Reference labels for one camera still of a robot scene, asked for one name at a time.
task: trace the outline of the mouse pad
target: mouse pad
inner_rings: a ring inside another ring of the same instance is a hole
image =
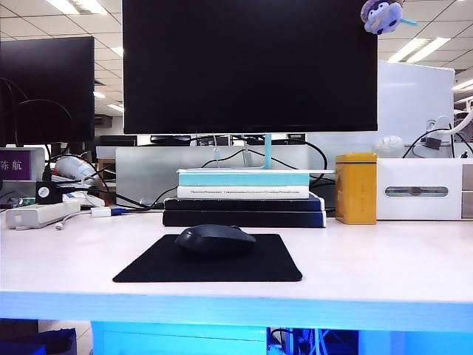
[[[215,259],[190,257],[167,234],[113,278],[116,283],[192,283],[300,281],[297,269],[278,234],[252,234],[253,249],[244,255]]]

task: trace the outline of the plush toy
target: plush toy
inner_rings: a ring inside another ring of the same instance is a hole
[[[361,9],[361,20],[367,32],[380,35],[392,32],[401,22],[416,24],[402,18],[404,0],[368,0]]]

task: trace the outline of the white power strip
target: white power strip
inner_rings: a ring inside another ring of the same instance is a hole
[[[5,217],[9,229],[43,228],[80,210],[81,204],[78,201],[69,201],[54,205],[18,207],[8,210]]]

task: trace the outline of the yellow tin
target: yellow tin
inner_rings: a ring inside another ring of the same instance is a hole
[[[336,157],[336,218],[346,224],[376,224],[376,153]]]

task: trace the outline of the computer mouse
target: computer mouse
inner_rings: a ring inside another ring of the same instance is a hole
[[[184,229],[175,243],[188,254],[221,257],[248,253],[256,239],[238,227],[202,224]]]

